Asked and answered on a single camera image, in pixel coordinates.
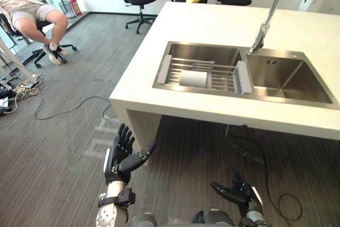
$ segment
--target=faucet spout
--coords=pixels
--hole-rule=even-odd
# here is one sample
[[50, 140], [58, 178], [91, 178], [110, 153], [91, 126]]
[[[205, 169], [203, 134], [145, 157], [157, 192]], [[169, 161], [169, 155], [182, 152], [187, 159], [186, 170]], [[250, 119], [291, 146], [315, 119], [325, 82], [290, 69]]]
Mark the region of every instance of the faucet spout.
[[267, 18], [263, 24], [261, 24], [261, 27], [257, 33], [256, 39], [252, 45], [252, 47], [249, 50], [249, 53], [256, 53], [259, 49], [261, 49], [264, 46], [264, 38], [266, 36], [267, 30], [270, 27], [270, 21], [271, 18], [274, 15], [274, 12], [276, 10], [277, 4], [280, 0], [274, 0], [273, 4], [271, 5], [271, 8], [268, 12]]

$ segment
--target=white shoe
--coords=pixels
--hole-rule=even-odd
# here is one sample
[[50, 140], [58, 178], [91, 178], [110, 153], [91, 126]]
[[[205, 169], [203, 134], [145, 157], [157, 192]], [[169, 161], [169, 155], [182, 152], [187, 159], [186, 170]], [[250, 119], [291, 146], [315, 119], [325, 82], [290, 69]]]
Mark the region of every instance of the white shoe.
[[57, 58], [57, 51], [53, 51], [49, 48], [49, 45], [43, 45], [43, 51], [48, 55], [49, 60], [55, 64], [60, 65], [62, 62]]
[[60, 54], [62, 54], [62, 55], [64, 55], [64, 56], [68, 56], [68, 54], [69, 54], [69, 52], [66, 51], [66, 49], [63, 48], [63, 47], [61, 47], [61, 46], [58, 46], [57, 52], [60, 53]]

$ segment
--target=person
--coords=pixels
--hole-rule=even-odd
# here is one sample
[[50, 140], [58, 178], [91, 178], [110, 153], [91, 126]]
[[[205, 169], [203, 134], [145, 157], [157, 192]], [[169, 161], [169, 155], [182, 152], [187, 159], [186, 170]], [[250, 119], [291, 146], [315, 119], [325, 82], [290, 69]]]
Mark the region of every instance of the person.
[[[42, 48], [51, 62], [55, 65], [61, 64], [56, 53], [67, 55], [67, 51], [58, 46], [68, 25], [64, 14], [38, 0], [0, 0], [0, 10], [14, 31], [18, 30], [24, 36], [43, 43]], [[37, 29], [36, 22], [38, 20], [54, 23], [51, 39], [46, 38]]]

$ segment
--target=kitchen island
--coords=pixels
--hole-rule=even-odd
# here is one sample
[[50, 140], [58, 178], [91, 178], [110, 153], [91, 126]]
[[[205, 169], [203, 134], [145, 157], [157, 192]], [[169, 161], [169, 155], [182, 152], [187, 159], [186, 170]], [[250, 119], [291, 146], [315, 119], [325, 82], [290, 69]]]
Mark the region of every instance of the kitchen island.
[[[153, 88], [169, 41], [250, 47], [268, 9], [167, 2], [110, 101], [136, 137], [135, 149], [156, 136], [162, 115], [339, 139], [340, 111], [321, 107]], [[340, 16], [276, 10], [264, 48], [304, 52], [340, 102]]]

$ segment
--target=fire extinguisher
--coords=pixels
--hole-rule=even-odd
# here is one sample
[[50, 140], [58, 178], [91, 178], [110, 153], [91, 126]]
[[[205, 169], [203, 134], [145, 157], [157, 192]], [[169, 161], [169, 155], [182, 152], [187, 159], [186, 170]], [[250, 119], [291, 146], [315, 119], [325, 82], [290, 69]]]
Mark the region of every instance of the fire extinguisher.
[[81, 11], [80, 11], [79, 5], [77, 3], [77, 0], [70, 0], [70, 3], [72, 5], [72, 8], [73, 8], [75, 14], [81, 15]]

